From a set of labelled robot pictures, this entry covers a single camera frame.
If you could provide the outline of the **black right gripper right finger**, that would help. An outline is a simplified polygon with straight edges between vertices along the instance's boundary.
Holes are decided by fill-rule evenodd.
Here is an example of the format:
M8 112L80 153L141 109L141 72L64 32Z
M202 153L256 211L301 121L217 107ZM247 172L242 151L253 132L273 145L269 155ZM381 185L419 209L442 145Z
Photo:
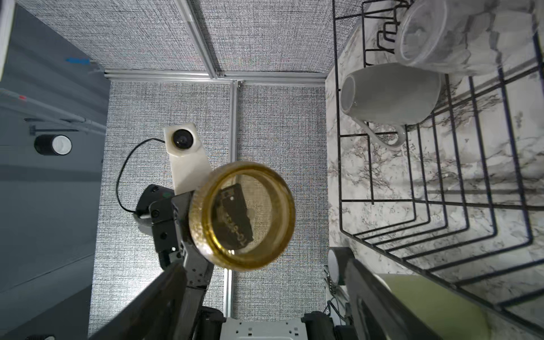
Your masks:
M345 268L345 284L359 339L440 339L356 259Z

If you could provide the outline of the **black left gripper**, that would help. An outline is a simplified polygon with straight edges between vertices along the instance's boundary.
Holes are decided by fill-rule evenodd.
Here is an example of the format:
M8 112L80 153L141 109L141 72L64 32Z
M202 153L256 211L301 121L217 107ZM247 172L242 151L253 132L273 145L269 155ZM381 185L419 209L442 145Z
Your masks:
M162 270L181 264L190 288L208 290L214 265L198 250L191 236L189 210L194 192L149 185L137 203L134 219L140 232L153 238ZM221 189L214 198L212 225L221 246L228 251L246 248L253 240L252 225L241 184Z

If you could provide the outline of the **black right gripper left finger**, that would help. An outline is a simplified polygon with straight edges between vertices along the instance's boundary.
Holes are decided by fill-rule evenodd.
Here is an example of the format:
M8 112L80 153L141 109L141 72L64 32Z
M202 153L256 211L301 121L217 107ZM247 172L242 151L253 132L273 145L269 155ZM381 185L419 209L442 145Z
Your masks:
M178 339L186 270L173 264L92 339Z

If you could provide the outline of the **amber glass cup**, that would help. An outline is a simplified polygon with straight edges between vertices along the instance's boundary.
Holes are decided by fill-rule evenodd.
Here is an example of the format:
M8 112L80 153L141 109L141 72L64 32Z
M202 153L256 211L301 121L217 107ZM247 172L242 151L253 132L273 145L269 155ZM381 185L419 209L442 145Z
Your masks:
M296 226L287 183L271 168L237 161L212 171L188 211L192 240L215 266L253 271L286 250Z

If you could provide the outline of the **light green mug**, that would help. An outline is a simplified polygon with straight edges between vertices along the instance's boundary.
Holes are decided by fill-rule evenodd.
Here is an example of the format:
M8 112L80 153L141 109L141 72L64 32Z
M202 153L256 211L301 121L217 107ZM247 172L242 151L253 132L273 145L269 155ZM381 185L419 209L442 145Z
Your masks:
M418 275L378 274L423 323L442 339L490 339L491 330L480 307Z

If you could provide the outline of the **white ceramic mug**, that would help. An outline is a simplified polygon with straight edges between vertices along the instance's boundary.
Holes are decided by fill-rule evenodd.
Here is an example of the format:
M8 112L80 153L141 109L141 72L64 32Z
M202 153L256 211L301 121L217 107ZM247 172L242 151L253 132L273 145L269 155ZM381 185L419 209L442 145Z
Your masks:
M406 126L423 122L435 109L442 76L399 63L374 65L351 72L339 92L339 108L381 147L395 150L407 139ZM394 143L379 137L369 123L389 125Z

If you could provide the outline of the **clear glass cup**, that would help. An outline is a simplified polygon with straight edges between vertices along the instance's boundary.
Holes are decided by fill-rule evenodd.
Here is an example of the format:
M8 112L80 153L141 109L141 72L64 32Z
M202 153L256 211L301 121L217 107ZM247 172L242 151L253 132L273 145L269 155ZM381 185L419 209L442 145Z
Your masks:
M542 1L415 1L399 25L395 58L443 74L489 74L533 40L542 20Z

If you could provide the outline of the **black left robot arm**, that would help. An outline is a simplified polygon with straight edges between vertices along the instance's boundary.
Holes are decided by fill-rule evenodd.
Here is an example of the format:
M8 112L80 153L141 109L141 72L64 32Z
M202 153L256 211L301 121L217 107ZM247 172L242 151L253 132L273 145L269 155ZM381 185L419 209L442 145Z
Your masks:
M140 231L152 236L160 266L178 266L183 288L167 303L163 323L170 339L219 339L223 313L203 306L214 263L213 252L227 255L247 248L254 231L242 187L208 183L196 190L149 185L133 211Z

